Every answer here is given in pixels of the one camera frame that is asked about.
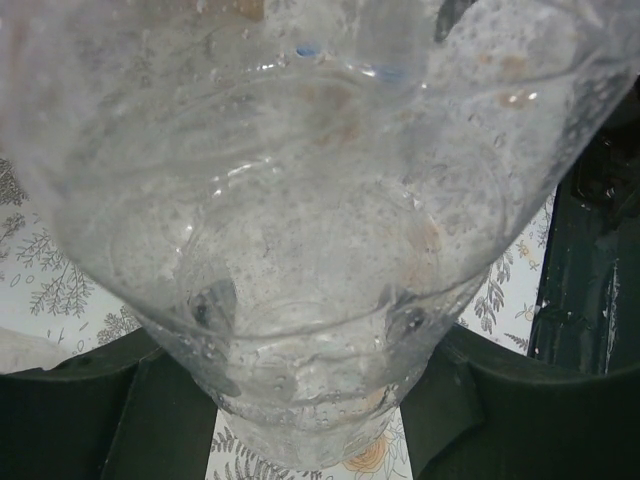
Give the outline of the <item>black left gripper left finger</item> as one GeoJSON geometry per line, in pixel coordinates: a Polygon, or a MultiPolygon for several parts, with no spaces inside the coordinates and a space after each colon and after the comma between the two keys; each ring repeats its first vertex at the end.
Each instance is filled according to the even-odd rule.
{"type": "Polygon", "coordinates": [[[145,334],[1,377],[4,479],[202,479],[217,407],[145,334]]]}

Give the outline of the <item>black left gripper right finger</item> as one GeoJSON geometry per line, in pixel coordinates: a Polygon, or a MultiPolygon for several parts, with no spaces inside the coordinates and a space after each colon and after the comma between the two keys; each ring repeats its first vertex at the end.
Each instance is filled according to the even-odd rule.
{"type": "Polygon", "coordinates": [[[401,403],[416,479],[636,479],[639,368],[586,375],[455,325],[401,403]]]}

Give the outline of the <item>clear round bottle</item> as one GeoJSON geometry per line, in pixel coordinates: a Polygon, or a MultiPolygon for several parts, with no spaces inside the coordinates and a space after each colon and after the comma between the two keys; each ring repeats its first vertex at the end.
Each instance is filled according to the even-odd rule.
{"type": "Polygon", "coordinates": [[[635,1],[5,1],[56,246],[282,466],[368,447],[639,71],[635,1]]]}

